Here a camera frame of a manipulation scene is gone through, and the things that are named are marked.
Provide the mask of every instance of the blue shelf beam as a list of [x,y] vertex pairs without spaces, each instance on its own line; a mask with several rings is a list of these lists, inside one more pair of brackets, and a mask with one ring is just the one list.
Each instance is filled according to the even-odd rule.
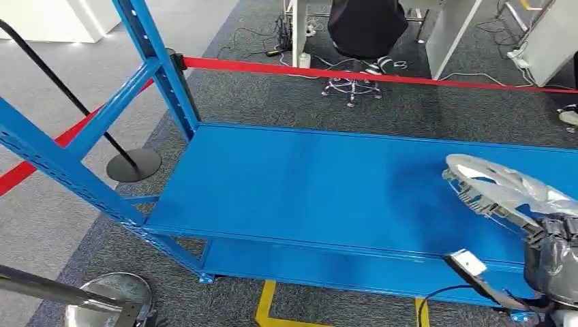
[[119,118],[123,110],[137,96],[140,89],[160,68],[156,58],[147,59],[136,73],[106,102],[104,107],[78,133],[66,150],[82,159],[92,149],[102,134]]
[[134,226],[145,222],[142,213],[86,168],[77,156],[61,148],[3,98],[0,98],[0,144],[119,223]]

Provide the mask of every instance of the desk leg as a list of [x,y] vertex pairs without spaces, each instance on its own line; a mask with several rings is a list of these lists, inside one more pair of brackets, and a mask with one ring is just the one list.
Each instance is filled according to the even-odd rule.
[[307,4],[308,0],[292,0],[293,4],[293,51],[292,64],[293,67],[299,66],[299,56],[303,53],[305,42],[307,41]]
[[425,49],[431,77],[437,80],[482,0],[448,0],[442,8]]

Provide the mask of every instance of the round metal base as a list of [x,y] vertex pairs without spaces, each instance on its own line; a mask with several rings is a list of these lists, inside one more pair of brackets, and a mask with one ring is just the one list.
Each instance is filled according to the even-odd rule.
[[108,177],[124,183],[138,182],[154,175],[161,167],[161,157],[151,149],[134,149],[127,151],[127,154],[136,162],[138,169],[122,155],[117,155],[106,166]]
[[[153,306],[153,293],[149,284],[137,275],[126,272],[113,272],[91,280],[81,287],[115,300],[142,303],[137,322],[144,322]],[[66,307],[65,325],[67,327],[113,327],[119,313],[102,313],[69,305]]]

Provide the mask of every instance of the black wire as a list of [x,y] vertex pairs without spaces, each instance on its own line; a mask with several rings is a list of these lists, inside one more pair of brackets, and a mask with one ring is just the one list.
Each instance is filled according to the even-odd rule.
[[[18,44],[20,49],[28,55],[28,57],[34,61],[34,63],[48,76],[48,78],[53,81],[56,86],[62,91],[66,97],[83,113],[85,116],[90,114],[90,111],[85,107],[82,102],[72,93],[72,91],[64,84],[64,82],[56,75],[53,70],[40,58],[40,56],[32,50],[32,48],[24,41],[24,39],[16,32],[7,22],[0,19],[0,29],[3,29],[15,42]],[[125,158],[128,163],[138,170],[136,162],[126,153],[122,146],[114,139],[108,132],[104,132],[104,137],[109,141],[109,143]]]
[[219,51],[217,52],[217,56],[216,58],[220,58],[221,53],[223,53],[224,50],[230,50],[230,51],[235,51],[235,48],[237,47],[237,36],[239,35],[239,31],[248,31],[250,33],[253,33],[255,35],[259,35],[259,36],[268,36],[266,38],[264,38],[263,40],[261,40],[261,44],[263,45],[263,51],[256,51],[256,52],[249,52],[247,53],[244,57],[242,57],[242,59],[247,59],[251,56],[254,55],[261,55],[261,54],[265,54],[268,51],[272,50],[272,49],[267,49],[267,45],[266,42],[271,40],[271,39],[275,39],[277,38],[277,47],[280,50],[290,50],[291,49],[291,29],[288,26],[288,24],[285,22],[283,15],[279,15],[279,17],[277,17],[277,19],[274,22],[275,26],[273,26],[273,29],[271,30],[270,33],[262,33],[260,31],[254,31],[252,29],[247,29],[245,27],[238,27],[235,29],[235,31],[233,32],[233,37],[231,39],[231,43],[227,46],[222,46]]
[[445,291],[449,291],[449,290],[456,290],[458,288],[473,288],[473,286],[471,285],[456,285],[456,286],[450,286],[450,287],[446,287],[446,288],[442,288],[441,290],[437,290],[433,293],[428,294],[423,301],[421,301],[421,304],[419,305],[419,309],[418,309],[418,313],[417,313],[417,324],[418,327],[422,327],[421,326],[421,313],[423,312],[423,307],[425,306],[425,303],[433,296],[438,295],[439,293],[445,292]]

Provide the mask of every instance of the metal rod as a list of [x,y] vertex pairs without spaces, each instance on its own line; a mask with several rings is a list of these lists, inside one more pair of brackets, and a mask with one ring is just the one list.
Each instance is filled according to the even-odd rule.
[[122,311],[121,302],[0,264],[0,289],[106,312]]
[[544,18],[546,13],[550,10],[550,8],[555,2],[556,0],[547,0],[546,3],[543,3],[542,10],[538,12],[537,16],[532,17],[532,20],[530,21],[530,28],[526,32],[524,32],[524,34],[518,41],[518,46],[521,46],[524,42],[526,42],[527,38],[530,36],[530,33],[534,30],[534,28],[540,22],[540,20]]
[[429,16],[429,9],[425,10],[425,13],[423,14],[422,21],[419,24],[419,30],[417,31],[417,35],[416,35],[416,41],[418,41],[418,42],[421,41],[421,33],[423,33],[423,27],[425,27],[425,21],[427,20],[428,16]]
[[[24,41],[24,39],[16,32],[7,22],[0,19],[0,29],[3,29],[20,48],[28,55],[32,61],[53,81],[56,86],[62,91],[66,97],[83,113],[85,116],[90,114],[90,111],[82,102],[72,93],[72,91],[62,82],[62,80],[51,70],[51,68],[40,58],[40,56],[32,50],[32,48]],[[114,139],[108,132],[104,132],[104,137],[109,143],[129,162],[135,169],[138,169],[136,162],[126,153],[122,146]]]
[[504,5],[506,6],[506,8],[508,8],[508,11],[510,12],[510,14],[512,14],[512,17],[514,18],[514,20],[516,21],[516,23],[518,24],[518,26],[520,26],[520,28],[522,29],[522,31],[526,32],[528,30],[528,27],[526,26],[526,24],[523,22],[522,18],[520,17],[520,15],[518,15],[518,12],[516,11],[516,9],[514,9],[514,7],[512,6],[511,3],[509,3],[508,1],[506,1],[506,3],[504,3]]

